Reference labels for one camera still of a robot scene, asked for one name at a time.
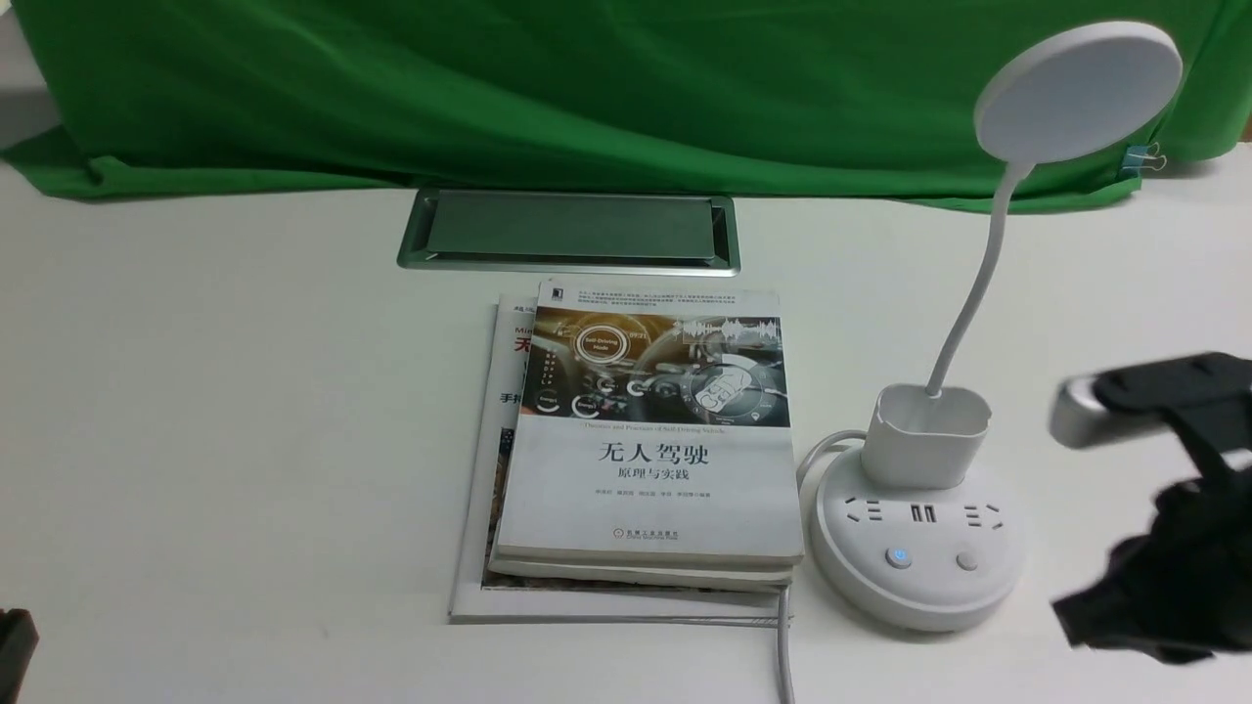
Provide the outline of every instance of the book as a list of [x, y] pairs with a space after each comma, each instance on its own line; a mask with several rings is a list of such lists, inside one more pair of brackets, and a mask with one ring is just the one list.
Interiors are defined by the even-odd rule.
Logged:
[[503, 506], [533, 321], [533, 297], [501, 297], [449, 621], [775, 626], [776, 599], [769, 594], [536, 579], [488, 567]]
[[793, 463], [776, 296], [546, 282], [490, 565], [776, 590]]

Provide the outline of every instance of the black object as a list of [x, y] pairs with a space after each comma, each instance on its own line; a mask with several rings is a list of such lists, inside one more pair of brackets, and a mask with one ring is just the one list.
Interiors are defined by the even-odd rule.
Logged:
[[1092, 390], [1113, 413], [1158, 417], [1201, 479], [1157, 495], [1148, 534], [1117, 545], [1102, 580], [1053, 603], [1070, 645], [1171, 665], [1252, 650], [1252, 361], [1126, 367]]
[[21, 678], [39, 643], [35, 621], [26, 611], [0, 611], [0, 704], [18, 701]]

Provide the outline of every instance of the lamp base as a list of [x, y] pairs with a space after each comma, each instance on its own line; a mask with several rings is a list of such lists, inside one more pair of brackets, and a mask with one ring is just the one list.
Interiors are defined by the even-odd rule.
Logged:
[[826, 468], [813, 511], [813, 554], [825, 577], [900, 628], [973, 628], [1022, 574], [1020, 517], [977, 467], [952, 489], [884, 489], [865, 476], [860, 448], [848, 450]]

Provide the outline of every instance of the green backdrop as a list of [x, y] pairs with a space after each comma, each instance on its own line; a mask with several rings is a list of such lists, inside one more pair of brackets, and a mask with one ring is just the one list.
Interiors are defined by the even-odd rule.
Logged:
[[[983, 208], [985, 81], [1103, 19], [1169, 31], [1174, 104], [1128, 143], [1228, 150], [1252, 0], [14, 0], [64, 125], [5, 157], [73, 198], [417, 185], [875, 195]], [[1108, 203], [1124, 145], [1023, 209]]]

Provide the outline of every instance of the lamp head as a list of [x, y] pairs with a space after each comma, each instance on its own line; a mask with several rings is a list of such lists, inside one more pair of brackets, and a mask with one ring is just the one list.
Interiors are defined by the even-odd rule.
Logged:
[[1065, 162], [1129, 137], [1173, 98], [1182, 58], [1164, 31], [1111, 21], [1060, 33], [992, 78], [974, 108], [978, 144], [1010, 164]]

